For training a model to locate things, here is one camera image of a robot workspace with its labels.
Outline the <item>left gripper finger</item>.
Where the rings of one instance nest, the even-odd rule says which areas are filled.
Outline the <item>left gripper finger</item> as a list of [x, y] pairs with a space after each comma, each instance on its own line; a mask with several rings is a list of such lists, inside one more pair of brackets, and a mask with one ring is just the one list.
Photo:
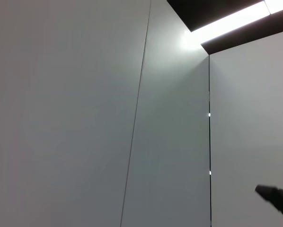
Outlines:
[[283, 215], [283, 189], [259, 184], [256, 186], [255, 192], [266, 202], [271, 203]]

